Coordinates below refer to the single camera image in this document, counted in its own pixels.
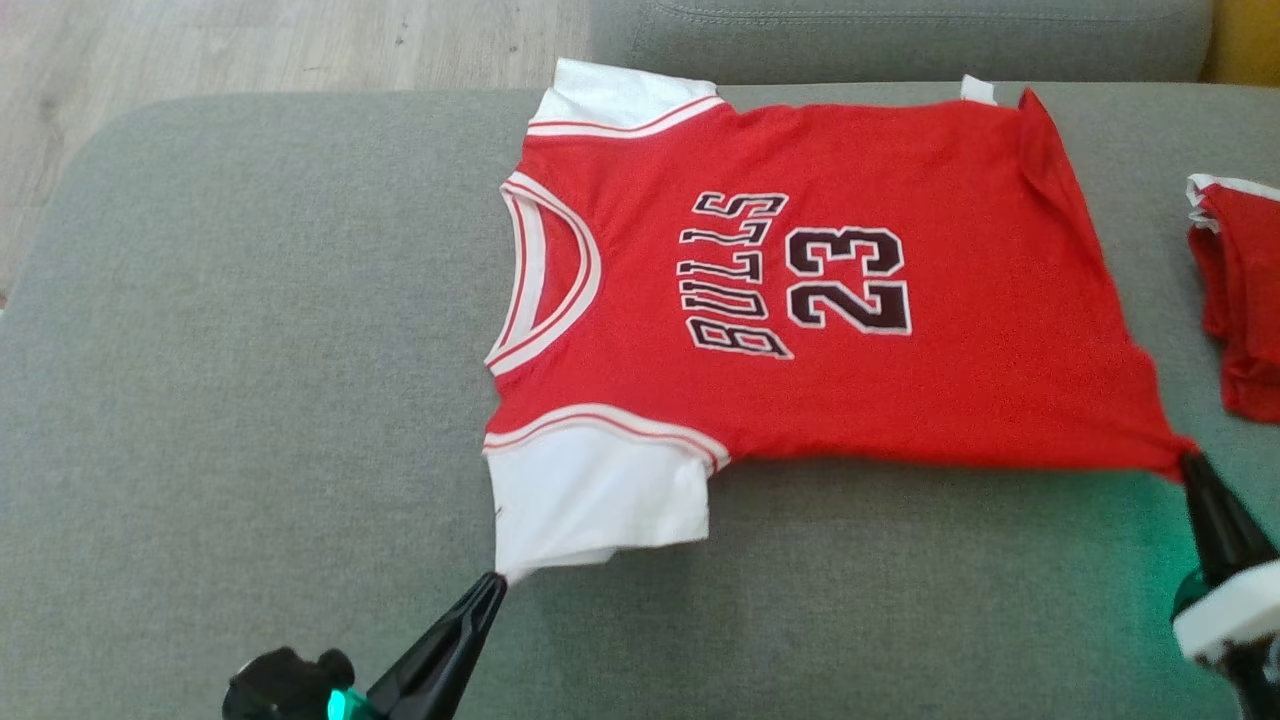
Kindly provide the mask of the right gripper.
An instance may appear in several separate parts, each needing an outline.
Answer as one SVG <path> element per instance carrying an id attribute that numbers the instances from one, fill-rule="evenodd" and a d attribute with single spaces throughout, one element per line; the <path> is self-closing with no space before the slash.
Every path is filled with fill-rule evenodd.
<path id="1" fill-rule="evenodd" d="M 1280 720 L 1279 551 L 1203 454 L 1184 454 L 1181 475 L 1211 591 L 1172 615 L 1178 647 L 1231 687 L 1242 720 Z"/>

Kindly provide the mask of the red white Bulls shorts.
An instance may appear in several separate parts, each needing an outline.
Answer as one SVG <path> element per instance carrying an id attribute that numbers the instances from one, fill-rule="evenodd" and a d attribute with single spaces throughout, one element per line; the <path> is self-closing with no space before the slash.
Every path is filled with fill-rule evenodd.
<path id="1" fill-rule="evenodd" d="M 1188 243 L 1204 287 L 1202 325 L 1222 346 L 1224 407 L 1280 424 L 1280 190 L 1206 173 L 1187 179 Z"/>

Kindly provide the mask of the red white Bulls jersey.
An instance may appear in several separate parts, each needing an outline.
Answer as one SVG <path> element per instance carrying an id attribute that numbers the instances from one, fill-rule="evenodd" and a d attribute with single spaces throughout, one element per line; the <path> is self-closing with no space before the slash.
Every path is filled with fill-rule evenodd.
<path id="1" fill-rule="evenodd" d="M 1196 448 L 1033 88 L 740 111 L 562 58 L 500 197 L 483 454 L 508 582 L 704 541 L 736 461 L 1178 480 Z"/>

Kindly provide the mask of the large grey sofa seat cushion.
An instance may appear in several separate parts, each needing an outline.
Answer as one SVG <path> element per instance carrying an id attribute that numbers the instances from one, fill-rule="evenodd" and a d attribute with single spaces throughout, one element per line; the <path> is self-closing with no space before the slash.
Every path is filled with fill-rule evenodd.
<path id="1" fill-rule="evenodd" d="M 0 316 L 0 720 L 381 675 L 490 569 L 498 188 L 538 88 L 188 97 L 67 168 Z M 1236 720 L 1179 488 L 737 462 L 710 538 L 540 571 L 458 720 Z"/>

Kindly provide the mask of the mustard yellow surface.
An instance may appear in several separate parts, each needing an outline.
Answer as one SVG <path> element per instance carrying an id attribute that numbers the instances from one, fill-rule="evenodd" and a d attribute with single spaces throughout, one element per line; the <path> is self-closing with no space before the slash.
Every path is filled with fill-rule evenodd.
<path id="1" fill-rule="evenodd" d="M 1213 0 L 1201 76 L 1216 85 L 1280 88 L 1280 0 Z"/>

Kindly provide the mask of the small grey sofa cushion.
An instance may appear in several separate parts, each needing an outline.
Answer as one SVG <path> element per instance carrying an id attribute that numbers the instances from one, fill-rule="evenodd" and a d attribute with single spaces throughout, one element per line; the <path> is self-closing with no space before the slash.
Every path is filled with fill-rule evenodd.
<path id="1" fill-rule="evenodd" d="M 589 0 L 595 60 L 718 85 L 1193 82 L 1213 0 Z"/>

